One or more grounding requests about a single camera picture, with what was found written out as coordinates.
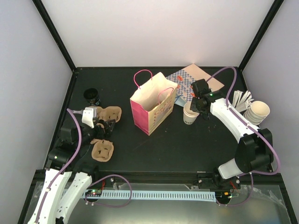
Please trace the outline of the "cream pink Cakes paper bag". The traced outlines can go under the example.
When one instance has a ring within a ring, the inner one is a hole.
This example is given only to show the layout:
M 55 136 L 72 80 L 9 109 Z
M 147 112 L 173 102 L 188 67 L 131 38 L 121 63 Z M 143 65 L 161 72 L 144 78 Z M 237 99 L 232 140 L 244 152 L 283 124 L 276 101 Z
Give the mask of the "cream pink Cakes paper bag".
M 135 78 L 141 72 L 149 72 L 151 77 L 139 85 Z M 178 84 L 166 79 L 162 72 L 153 75 L 150 70 L 138 71 L 133 81 L 137 86 L 130 98 L 134 124 L 151 135 L 173 111 Z

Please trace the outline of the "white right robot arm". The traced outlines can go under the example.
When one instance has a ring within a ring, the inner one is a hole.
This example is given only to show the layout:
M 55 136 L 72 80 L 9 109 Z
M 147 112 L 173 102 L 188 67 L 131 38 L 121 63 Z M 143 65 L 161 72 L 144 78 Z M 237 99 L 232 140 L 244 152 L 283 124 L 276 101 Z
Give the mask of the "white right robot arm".
M 205 119 L 209 119 L 210 114 L 217 117 L 238 143 L 234 158 L 220 165 L 213 175 L 214 186 L 223 188 L 230 178 L 252 172 L 274 161 L 272 134 L 268 129 L 260 129 L 247 121 L 224 98 L 221 91 L 212 92 L 206 80 L 197 80 L 191 86 L 195 97 L 191 101 L 190 110 Z

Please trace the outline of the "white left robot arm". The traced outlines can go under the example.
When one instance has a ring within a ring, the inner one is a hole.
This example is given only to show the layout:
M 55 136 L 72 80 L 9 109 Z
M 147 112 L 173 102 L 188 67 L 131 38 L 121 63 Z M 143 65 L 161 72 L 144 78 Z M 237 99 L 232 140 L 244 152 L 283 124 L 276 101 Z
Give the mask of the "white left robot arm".
M 92 158 L 99 162 L 111 159 L 114 146 L 111 136 L 116 121 L 96 119 L 87 124 L 63 125 L 55 147 L 49 152 L 44 185 L 30 224 L 66 224 L 89 186 L 100 182 L 98 166 L 80 162 L 84 146 L 92 148 Z

